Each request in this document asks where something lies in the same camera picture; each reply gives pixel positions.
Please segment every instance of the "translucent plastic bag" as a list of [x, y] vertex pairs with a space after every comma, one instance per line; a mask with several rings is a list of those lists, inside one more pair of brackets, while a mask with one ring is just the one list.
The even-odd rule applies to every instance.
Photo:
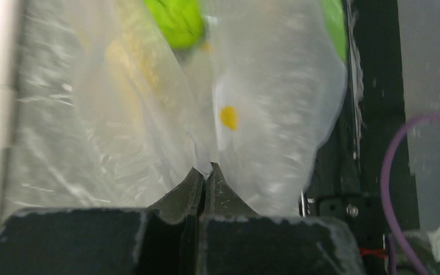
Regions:
[[257, 212], [298, 215], [347, 72], [319, 0], [205, 0], [214, 115], [227, 182]]
[[148, 206], [210, 158], [188, 82], [143, 1], [64, 1], [82, 45], [73, 99], [115, 205]]

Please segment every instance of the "screw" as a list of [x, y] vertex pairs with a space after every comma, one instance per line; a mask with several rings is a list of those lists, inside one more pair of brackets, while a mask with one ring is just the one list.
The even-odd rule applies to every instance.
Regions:
[[353, 205], [348, 205], [347, 206], [347, 214], [353, 218], [358, 216], [358, 208]]

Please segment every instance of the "green plastic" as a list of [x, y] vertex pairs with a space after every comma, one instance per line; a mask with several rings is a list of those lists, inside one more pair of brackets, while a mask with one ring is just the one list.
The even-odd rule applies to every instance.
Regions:
[[345, 29], [345, 14], [341, 0], [320, 0], [323, 9], [325, 25], [335, 46], [338, 56], [347, 61], [347, 32]]

